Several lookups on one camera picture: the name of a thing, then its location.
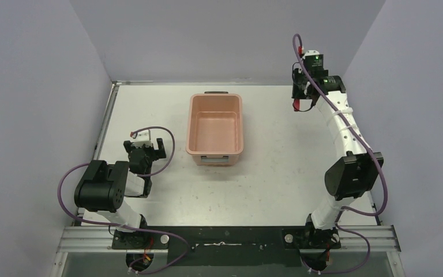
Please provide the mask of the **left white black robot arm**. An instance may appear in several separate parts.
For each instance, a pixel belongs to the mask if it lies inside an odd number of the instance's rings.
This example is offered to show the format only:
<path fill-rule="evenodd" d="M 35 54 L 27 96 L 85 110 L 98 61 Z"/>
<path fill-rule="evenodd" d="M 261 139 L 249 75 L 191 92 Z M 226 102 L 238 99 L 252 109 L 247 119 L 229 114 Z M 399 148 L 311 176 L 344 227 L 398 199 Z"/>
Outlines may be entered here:
<path fill-rule="evenodd" d="M 134 211 L 125 199 L 147 198 L 155 175 L 153 164 L 159 159 L 172 160 L 162 138 L 157 138 L 156 144 L 152 144 L 149 129 L 133 133 L 123 142 L 126 161 L 92 160 L 76 186 L 75 205 L 103 215 L 105 225 L 114 229 L 113 249 L 173 251 L 183 245 L 189 251 L 220 245 L 265 249 L 273 244 L 291 248 L 302 235 L 302 226 L 148 226 L 145 216 Z"/>

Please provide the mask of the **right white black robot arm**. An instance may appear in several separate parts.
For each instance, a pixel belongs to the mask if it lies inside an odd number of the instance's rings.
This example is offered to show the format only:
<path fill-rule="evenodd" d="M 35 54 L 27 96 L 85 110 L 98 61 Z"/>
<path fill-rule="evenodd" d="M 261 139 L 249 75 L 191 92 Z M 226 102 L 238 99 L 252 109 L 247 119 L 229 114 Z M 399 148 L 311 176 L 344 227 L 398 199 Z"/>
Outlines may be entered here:
<path fill-rule="evenodd" d="M 325 97 L 321 97 L 302 69 L 293 68 L 293 108 L 300 111 L 300 101 L 311 100 L 310 107 L 316 108 L 326 120 L 337 161 L 324 175 L 326 195 L 307 217 L 302 238 L 294 240 L 303 249 L 339 248 L 335 224 L 351 203 L 371 190 L 384 158 L 381 153 L 373 152 L 363 139 L 341 78 L 329 76 L 320 66 L 311 70 L 311 74 Z"/>

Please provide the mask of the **aluminium front rail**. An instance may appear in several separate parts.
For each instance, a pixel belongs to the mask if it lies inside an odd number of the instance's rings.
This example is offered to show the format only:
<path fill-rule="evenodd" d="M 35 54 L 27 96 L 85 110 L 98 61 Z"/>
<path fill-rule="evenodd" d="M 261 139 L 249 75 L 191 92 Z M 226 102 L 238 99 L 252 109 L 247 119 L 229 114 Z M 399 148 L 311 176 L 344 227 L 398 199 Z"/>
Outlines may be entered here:
<path fill-rule="evenodd" d="M 303 244 L 308 233 L 302 226 L 159 226 L 160 234 L 121 235 L 112 227 L 76 226 L 64 229 L 58 252 L 62 253 L 166 253 L 169 247 L 185 250 L 184 238 L 191 250 L 203 246 L 251 246 L 259 250 L 280 247 L 291 249 L 295 244 L 301 252 L 316 251 Z M 400 245 L 393 226 L 350 226 L 350 233 L 338 232 L 338 252 L 364 252 L 370 245 L 374 252 L 399 252 Z"/>

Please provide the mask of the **pink plastic bin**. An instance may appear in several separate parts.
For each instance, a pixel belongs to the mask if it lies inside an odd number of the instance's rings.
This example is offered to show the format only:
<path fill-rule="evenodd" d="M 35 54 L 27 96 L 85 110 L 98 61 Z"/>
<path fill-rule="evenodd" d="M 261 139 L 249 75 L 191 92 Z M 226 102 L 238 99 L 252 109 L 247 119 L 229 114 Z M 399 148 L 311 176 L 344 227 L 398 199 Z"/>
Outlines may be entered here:
<path fill-rule="evenodd" d="M 233 166 L 244 150 L 242 98 L 206 91 L 190 98 L 186 152 L 198 166 Z"/>

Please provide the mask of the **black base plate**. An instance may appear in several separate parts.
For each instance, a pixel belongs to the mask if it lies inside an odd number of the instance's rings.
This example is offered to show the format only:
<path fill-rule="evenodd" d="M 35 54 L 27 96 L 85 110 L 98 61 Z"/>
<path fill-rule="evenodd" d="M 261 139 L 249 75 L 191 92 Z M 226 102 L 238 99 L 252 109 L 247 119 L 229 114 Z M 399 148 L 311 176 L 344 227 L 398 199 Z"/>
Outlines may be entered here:
<path fill-rule="evenodd" d="M 307 226 L 151 226 L 149 232 L 116 230 L 112 249 L 131 250 L 127 261 L 165 250 L 177 266 L 300 267 L 324 269 L 330 251 L 341 248 L 336 229 Z"/>

